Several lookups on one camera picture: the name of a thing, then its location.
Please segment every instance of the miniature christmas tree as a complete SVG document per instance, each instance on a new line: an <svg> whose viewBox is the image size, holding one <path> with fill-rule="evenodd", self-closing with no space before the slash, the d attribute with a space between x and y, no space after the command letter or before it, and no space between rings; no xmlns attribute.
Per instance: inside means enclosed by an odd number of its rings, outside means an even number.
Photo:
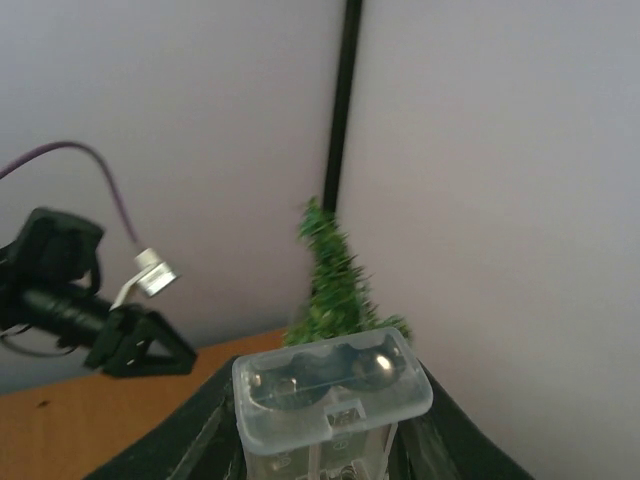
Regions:
<svg viewBox="0 0 640 480"><path fill-rule="evenodd" d="M287 346L382 327L395 327L408 339L411 331L402 317L381 319L370 299L364 270L354 264L347 235L335 216L322 209L315 198L307 204L299 238L313 254L314 267L309 303L284 336Z"/></svg>

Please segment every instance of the transparent plastic lid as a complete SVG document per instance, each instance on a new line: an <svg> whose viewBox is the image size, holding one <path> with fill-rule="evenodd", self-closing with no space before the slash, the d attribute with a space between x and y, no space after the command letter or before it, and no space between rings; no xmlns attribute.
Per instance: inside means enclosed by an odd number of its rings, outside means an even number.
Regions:
<svg viewBox="0 0 640 480"><path fill-rule="evenodd" d="M433 401L395 328L240 357L233 388L240 438L256 455L417 417Z"/></svg>

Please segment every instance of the white connector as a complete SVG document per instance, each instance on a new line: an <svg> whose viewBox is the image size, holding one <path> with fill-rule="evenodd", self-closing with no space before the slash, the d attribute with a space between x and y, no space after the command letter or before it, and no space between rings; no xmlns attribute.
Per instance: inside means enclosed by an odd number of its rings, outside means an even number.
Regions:
<svg viewBox="0 0 640 480"><path fill-rule="evenodd" d="M111 310L125 303L136 289L142 290L148 297L153 297L178 278L167 262L162 260L152 248L147 248L140 253L135 258L135 262L140 273L122 286L111 305Z"/></svg>

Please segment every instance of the white wall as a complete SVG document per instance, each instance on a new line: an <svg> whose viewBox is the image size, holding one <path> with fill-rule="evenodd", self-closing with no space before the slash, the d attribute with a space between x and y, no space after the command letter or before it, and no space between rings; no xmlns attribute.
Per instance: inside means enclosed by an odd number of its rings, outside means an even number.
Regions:
<svg viewBox="0 0 640 480"><path fill-rule="evenodd" d="M141 236L183 278L153 302L196 345L282 325L304 299L296 224L320 191L344 2L3 0L0 155L73 138L110 161ZM105 294L132 250L88 158L50 154L0 189L0 244L49 205L108 231ZM38 349L50 338L18 341ZM83 354L0 350L0 391L79 374Z"/></svg>
<svg viewBox="0 0 640 480"><path fill-rule="evenodd" d="M366 2L342 216L540 479L640 475L640 3Z"/></svg>

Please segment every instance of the black pole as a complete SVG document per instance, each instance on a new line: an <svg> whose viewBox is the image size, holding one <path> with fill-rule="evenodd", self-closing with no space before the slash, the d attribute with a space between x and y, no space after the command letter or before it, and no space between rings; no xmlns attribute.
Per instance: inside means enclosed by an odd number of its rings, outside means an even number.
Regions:
<svg viewBox="0 0 640 480"><path fill-rule="evenodd" d="M361 16L362 0L346 0L342 46L340 48L340 60L338 64L338 80L336 82L336 96L333 104L331 138L329 140L329 158L327 159L327 171L322 196L322 207L329 212L335 212L338 206L342 156L347 133L349 100L351 99L351 87L356 63Z"/></svg>

